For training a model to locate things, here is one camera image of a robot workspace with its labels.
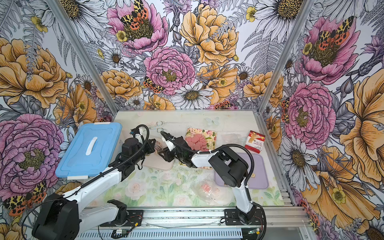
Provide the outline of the bag of pink wafers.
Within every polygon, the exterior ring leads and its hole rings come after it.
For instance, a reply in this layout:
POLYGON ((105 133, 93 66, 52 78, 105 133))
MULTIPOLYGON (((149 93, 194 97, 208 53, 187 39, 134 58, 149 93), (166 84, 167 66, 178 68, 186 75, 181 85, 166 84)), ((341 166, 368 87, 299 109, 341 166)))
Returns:
POLYGON ((163 141, 161 140, 156 140, 155 142, 155 154, 160 155, 164 151, 164 146, 163 146, 163 141))

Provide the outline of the ziploc bag pink cookies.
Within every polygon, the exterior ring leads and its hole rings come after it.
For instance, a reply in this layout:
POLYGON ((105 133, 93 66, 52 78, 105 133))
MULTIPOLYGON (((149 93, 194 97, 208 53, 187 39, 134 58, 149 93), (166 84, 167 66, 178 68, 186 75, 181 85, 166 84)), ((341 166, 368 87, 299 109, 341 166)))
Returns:
POLYGON ((224 145, 226 144, 237 144, 244 146, 246 143, 247 137, 244 137, 240 134, 224 134, 221 136, 222 142, 224 145))

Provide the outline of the bag of mixed snacks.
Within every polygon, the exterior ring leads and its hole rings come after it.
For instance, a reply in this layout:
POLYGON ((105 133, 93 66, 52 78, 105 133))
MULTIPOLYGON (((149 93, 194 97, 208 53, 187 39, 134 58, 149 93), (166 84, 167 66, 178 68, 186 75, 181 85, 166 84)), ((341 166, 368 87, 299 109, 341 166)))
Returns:
POLYGON ((228 206, 234 199, 230 188, 220 187, 209 180, 194 183, 191 189, 200 200, 211 206, 228 206))

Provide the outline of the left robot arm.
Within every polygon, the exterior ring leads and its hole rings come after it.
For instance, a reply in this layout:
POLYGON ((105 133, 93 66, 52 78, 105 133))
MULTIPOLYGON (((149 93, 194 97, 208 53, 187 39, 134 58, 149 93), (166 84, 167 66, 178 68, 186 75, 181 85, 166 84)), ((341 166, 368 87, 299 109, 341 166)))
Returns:
POLYGON ((73 240, 78 234, 103 224, 123 226, 129 222, 127 205, 109 200, 101 207, 87 206, 111 187, 129 177, 136 164, 155 152, 156 140, 128 138, 116 159, 99 175, 65 194, 52 194, 41 204, 32 229, 39 240, 73 240))

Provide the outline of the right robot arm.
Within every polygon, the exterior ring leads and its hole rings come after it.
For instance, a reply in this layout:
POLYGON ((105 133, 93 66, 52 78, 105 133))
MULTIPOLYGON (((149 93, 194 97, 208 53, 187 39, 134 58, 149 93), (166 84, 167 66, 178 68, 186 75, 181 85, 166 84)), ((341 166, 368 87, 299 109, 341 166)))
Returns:
POLYGON ((213 168, 224 183, 232 188, 239 219, 243 224, 249 224, 257 209, 248 187, 255 167, 250 151, 238 144, 225 144, 206 152, 195 151, 183 137, 176 138, 165 131, 161 131, 161 135, 167 145, 159 152, 161 157, 168 162, 177 159, 189 168, 213 168))

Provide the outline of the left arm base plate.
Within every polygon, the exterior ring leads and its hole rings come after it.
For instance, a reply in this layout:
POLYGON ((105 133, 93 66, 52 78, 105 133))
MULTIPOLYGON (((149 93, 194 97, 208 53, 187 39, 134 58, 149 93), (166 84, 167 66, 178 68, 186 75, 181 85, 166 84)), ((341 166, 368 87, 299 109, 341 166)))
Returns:
POLYGON ((126 210, 124 214, 118 214, 114 225, 117 227, 139 227, 142 225, 143 210, 126 210))

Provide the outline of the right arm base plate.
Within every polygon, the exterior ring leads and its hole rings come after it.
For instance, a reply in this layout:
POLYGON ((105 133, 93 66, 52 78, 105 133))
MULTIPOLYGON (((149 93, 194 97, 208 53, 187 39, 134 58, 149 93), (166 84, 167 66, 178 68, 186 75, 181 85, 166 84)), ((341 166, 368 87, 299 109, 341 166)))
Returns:
POLYGON ((256 209, 253 213, 243 213, 238 209, 225 209, 224 220, 227 226, 261 226, 266 224, 266 218, 261 209, 256 209))

